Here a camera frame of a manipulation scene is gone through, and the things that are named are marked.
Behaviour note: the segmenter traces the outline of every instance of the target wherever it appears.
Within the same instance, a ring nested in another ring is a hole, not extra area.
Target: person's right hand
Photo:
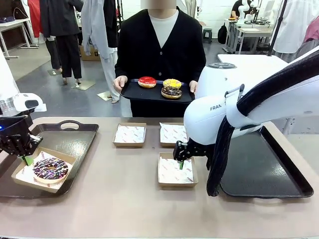
[[[113,81],[114,89],[120,93],[127,81],[128,81],[127,76],[119,76]]]

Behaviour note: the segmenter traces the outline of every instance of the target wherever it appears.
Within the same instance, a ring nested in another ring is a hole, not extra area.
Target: brown tabletop
[[[307,199],[238,199],[206,193],[206,159],[196,158],[193,189],[161,190],[157,181],[160,119],[72,119],[100,125],[70,192],[58,199],[0,199],[0,235],[32,238],[298,238],[319,235],[319,177],[272,124],[267,128],[314,188]],[[112,144],[120,122],[146,122],[141,149]]]

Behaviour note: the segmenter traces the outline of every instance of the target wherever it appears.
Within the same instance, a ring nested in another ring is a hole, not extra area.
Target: stool
[[[213,39],[213,30],[211,28],[205,28],[203,31],[203,40],[208,40],[209,43],[212,42]]]

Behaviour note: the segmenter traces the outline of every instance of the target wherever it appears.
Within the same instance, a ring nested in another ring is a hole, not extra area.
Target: person's left hand
[[[190,91],[191,91],[192,93],[195,93],[195,92],[196,92],[197,84],[198,84],[197,81],[191,81],[191,82],[189,83]]]

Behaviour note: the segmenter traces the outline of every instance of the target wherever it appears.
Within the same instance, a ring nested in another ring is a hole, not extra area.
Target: backpack
[[[220,30],[218,31],[218,42],[220,44],[225,44],[227,38],[227,27],[224,25],[221,26]]]

